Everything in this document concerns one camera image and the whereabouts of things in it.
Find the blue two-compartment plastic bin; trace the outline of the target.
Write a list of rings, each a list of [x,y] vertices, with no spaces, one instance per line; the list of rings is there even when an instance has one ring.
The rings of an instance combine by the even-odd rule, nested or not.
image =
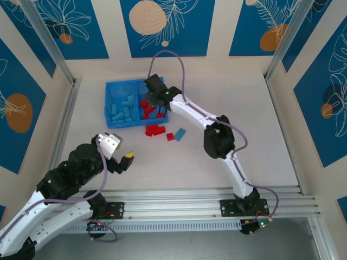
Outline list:
[[[116,81],[116,82],[108,82],[105,85],[105,109],[104,115],[107,127],[109,129],[116,128],[127,128],[127,127],[135,127],[135,126],[144,126],[144,125],[155,125],[155,124],[166,124],[169,122],[169,114],[164,109],[156,109],[149,114],[150,119],[143,120],[142,116],[144,114],[144,109],[141,108],[139,103],[142,99],[145,99],[145,94],[147,93],[147,88],[144,85],[143,79],[135,79],[135,80],[126,80],[126,81]],[[127,101],[127,96],[133,95],[133,107],[129,108],[131,117],[133,118],[132,122],[113,122],[111,120],[110,106],[112,104],[116,104],[118,106],[118,113],[123,113],[121,106],[122,101]],[[156,118],[157,113],[165,113],[165,118]]]

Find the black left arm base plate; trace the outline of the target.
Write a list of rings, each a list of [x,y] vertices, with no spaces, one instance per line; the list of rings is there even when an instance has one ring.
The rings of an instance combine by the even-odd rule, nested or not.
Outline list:
[[[107,202],[96,213],[93,213],[92,219],[118,220],[123,218],[124,202]]]

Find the aluminium side rail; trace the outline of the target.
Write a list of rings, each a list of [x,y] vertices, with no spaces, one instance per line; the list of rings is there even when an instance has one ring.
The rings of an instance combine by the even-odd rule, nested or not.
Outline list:
[[[48,165],[48,169],[52,170],[59,165],[63,148],[66,142],[66,137],[69,129],[69,125],[72,119],[75,103],[77,100],[78,92],[80,89],[82,78],[76,79],[74,85],[71,87],[68,95],[68,99],[63,111],[62,119],[58,127],[57,137],[55,140],[54,148]]]
[[[292,165],[292,168],[293,168],[293,171],[294,171],[294,174],[295,174],[295,178],[296,178],[297,183],[298,183],[298,187],[300,189],[300,193],[305,195],[305,188],[303,187],[303,184],[302,184],[302,181],[301,181],[301,178],[300,178],[300,174],[298,172],[297,164],[295,162],[295,159],[294,159],[292,151],[291,151],[289,139],[288,139],[287,133],[285,131],[284,121],[283,121],[283,118],[281,116],[278,103],[277,103],[277,101],[275,99],[275,95],[274,95],[274,93],[273,93],[273,91],[272,91],[272,89],[270,87],[269,81],[265,80],[265,83],[266,83],[266,87],[267,87],[269,96],[271,98],[271,102],[272,102],[272,105],[273,105],[273,108],[274,108],[274,111],[275,111],[278,123],[279,123],[281,134],[282,134],[282,137],[284,139],[286,150],[287,150],[288,156],[289,156],[290,161],[291,161],[291,165]]]

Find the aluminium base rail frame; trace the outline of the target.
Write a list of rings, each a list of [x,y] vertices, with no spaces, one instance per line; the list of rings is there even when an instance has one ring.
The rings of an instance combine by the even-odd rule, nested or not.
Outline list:
[[[297,186],[260,190],[274,219],[316,217],[320,209],[314,196],[303,195]],[[231,188],[177,190],[104,190],[109,202],[123,202],[124,221],[172,221],[222,219],[220,200],[234,197]]]

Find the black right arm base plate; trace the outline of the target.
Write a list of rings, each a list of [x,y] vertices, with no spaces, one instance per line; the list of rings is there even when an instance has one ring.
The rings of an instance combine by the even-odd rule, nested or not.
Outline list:
[[[255,208],[248,213],[244,213],[238,208],[235,199],[220,200],[221,216],[222,217],[255,217],[257,214],[267,216],[270,214],[266,199],[260,199]]]

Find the aluminium corner post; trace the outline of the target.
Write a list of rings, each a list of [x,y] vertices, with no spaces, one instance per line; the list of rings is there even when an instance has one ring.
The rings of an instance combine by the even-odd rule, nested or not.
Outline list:
[[[62,76],[72,88],[75,87],[76,78],[68,68],[60,49],[58,48],[38,10],[35,8],[33,2],[31,0],[18,0],[18,2]]]
[[[271,62],[264,73],[265,82],[268,83],[271,77],[276,72],[278,66],[280,65],[284,55],[286,54],[288,48],[290,47],[293,39],[295,38],[298,30],[300,29],[303,21],[306,18],[307,13],[313,5],[314,0],[300,0],[298,9],[295,11],[285,34],[280,41]]]

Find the aluminium frame leg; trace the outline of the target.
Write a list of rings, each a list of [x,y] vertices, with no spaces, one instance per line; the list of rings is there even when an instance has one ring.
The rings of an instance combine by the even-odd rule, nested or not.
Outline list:
[[[326,231],[322,217],[308,217],[309,226],[313,235],[320,260],[336,260],[331,249],[331,241]]]

